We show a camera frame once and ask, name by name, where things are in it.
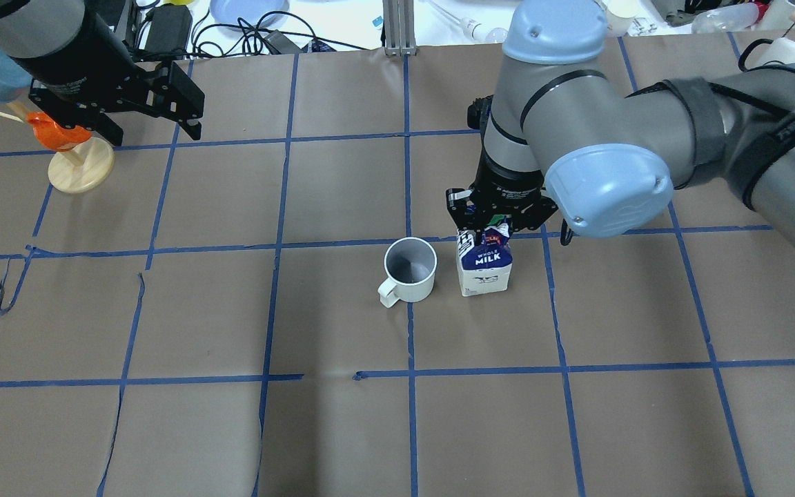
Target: white mug with black handle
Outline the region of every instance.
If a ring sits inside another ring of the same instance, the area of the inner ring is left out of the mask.
[[[408,236],[385,251],[385,275],[379,285],[379,302],[391,307],[397,301],[419,302],[435,286],[438,255],[426,240]]]

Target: blue and white carton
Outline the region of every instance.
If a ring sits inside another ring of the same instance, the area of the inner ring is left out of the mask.
[[[508,289],[511,276],[511,232],[507,223],[483,230],[480,245],[474,243],[472,230],[460,231],[455,237],[455,266],[462,296],[502,292]]]

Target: yellow object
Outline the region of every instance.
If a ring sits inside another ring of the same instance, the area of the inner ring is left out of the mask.
[[[48,179],[64,194],[84,193],[104,182],[115,161],[111,145],[95,136],[68,152],[54,154]]]

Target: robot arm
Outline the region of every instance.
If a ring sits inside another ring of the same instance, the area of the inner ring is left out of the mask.
[[[673,189],[722,176],[795,245],[795,65],[621,98],[596,63],[605,31],[592,0],[521,3],[491,104],[470,113],[475,182],[447,192],[457,226],[508,214],[513,230],[536,228],[559,208],[575,233],[606,238],[659,214]]]
[[[35,78],[30,98],[63,127],[120,145],[122,130],[106,113],[134,110],[201,138],[201,89],[173,61],[136,66],[83,0],[0,0],[0,49]]]

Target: white bottle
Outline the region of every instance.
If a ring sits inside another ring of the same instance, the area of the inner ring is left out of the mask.
[[[708,10],[695,16],[691,22],[691,31],[739,31],[757,22],[761,12],[763,7],[759,2],[740,3],[737,6]]]

